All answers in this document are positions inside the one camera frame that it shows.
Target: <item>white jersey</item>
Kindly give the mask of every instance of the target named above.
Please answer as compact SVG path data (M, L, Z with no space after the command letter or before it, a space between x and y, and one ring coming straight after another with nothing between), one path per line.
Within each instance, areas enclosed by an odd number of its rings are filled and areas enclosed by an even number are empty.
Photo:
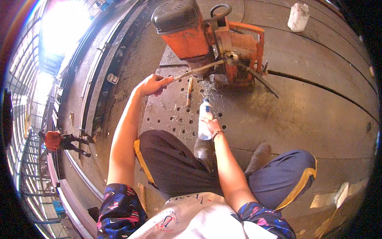
M173 197L129 238L277 238L237 217L224 197L211 192Z

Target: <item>right hand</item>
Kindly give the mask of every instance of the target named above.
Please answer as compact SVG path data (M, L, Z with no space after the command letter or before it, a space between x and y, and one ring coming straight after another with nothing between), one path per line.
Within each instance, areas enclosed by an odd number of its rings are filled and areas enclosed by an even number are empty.
M211 132L212 136L216 133L216 131L223 130L217 119L210 120L205 117L201 117L200 120L207 124L207 128Z
M149 96L151 94L158 96L162 94L163 89L167 89L167 85L173 80L173 76L164 78L163 76L152 74L137 85L136 89L138 89L145 96Z

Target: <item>paint can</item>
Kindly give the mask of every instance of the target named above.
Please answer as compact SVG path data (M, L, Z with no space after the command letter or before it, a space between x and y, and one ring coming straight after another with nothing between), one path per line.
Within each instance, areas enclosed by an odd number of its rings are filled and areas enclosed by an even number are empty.
M107 79L108 82L111 82L113 84L117 84L118 80L119 80L119 77L115 76L113 73L110 73L109 75L107 75L106 79Z

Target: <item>wristband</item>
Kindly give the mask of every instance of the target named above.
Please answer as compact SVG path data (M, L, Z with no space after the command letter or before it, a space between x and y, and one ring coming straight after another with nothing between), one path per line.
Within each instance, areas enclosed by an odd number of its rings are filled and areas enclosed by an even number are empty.
M218 135L219 133L224 133L222 130L218 130L214 133L214 135L212 136L212 140L215 139L216 135Z

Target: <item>black pants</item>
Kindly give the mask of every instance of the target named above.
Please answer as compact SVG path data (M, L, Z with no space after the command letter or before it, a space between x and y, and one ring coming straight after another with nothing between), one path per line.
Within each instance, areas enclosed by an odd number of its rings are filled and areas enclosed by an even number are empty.
M60 148L63 150L74 150L79 153L85 152L84 150L75 147L74 144L72 144L72 141L77 141L77 142L85 143L85 144L87 143L86 140L80 137L73 136L73 134L63 135L60 142Z
M171 133L146 131L134 143L134 149L149 181L170 197L197 192L223 196L217 171L208 173L206 167ZM305 150L294 150L279 155L263 168L247 175L247 181L261 205L278 210L302 195L315 177L315 157Z

